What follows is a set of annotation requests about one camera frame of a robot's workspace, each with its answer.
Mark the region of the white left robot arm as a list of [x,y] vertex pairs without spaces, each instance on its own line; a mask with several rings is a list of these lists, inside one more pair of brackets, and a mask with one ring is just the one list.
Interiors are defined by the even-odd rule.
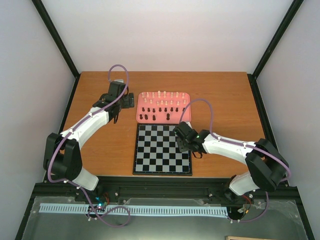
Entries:
[[103,198],[104,188],[99,179],[83,167],[81,148],[101,127],[111,120],[118,121],[122,109],[133,108],[134,94],[122,79],[111,81],[108,92],[100,96],[89,112],[76,124],[60,134],[51,133],[46,139],[43,168],[59,181],[69,181],[86,189],[92,201]]

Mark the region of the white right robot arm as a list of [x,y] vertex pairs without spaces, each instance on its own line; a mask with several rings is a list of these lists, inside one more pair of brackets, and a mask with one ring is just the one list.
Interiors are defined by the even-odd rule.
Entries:
[[242,196],[254,190],[274,192],[290,176],[289,164],[268,140],[240,141],[220,136],[209,130],[197,132],[188,122],[180,122],[173,132],[180,152],[190,151],[220,155],[235,160],[248,169],[230,179],[224,194]]

